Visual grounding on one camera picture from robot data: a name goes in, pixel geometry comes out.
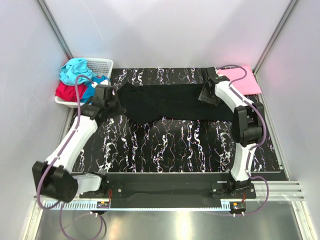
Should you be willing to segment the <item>black t shirt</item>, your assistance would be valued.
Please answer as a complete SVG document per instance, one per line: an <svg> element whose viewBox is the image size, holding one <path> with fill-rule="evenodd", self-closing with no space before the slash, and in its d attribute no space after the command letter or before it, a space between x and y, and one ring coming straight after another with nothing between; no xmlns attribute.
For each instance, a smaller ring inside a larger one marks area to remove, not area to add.
<svg viewBox="0 0 320 240"><path fill-rule="evenodd" d="M124 84L118 97L125 115L138 125L160 117L175 120L231 121L233 112L224 103L217 106L199 100L202 84Z"/></svg>

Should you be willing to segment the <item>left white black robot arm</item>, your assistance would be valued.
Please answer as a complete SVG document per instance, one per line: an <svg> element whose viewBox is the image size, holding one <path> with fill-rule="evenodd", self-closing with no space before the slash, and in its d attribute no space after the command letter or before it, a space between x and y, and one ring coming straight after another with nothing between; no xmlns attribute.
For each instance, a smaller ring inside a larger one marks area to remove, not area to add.
<svg viewBox="0 0 320 240"><path fill-rule="evenodd" d="M73 176L72 169L81 150L99 126L124 112L116 90L111 85L98 84L93 97L80 107L79 115L55 151L44 162L36 161L32 166L36 196L65 203L87 192L103 198L108 193L108 186L100 173Z"/></svg>

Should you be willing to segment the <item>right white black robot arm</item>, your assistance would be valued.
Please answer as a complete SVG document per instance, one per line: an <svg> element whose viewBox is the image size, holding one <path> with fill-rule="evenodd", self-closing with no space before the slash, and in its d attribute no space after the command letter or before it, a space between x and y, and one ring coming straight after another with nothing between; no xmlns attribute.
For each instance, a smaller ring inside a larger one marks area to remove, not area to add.
<svg viewBox="0 0 320 240"><path fill-rule="evenodd" d="M218 73L215 67L201 69L204 80L199 100L217 106L224 102L232 111L231 137L235 142L233 167L226 183L214 187L214 197L229 195L239 198L253 190L251 164L256 149L266 140L265 108L260 102L254 103L240 93L234 82Z"/></svg>

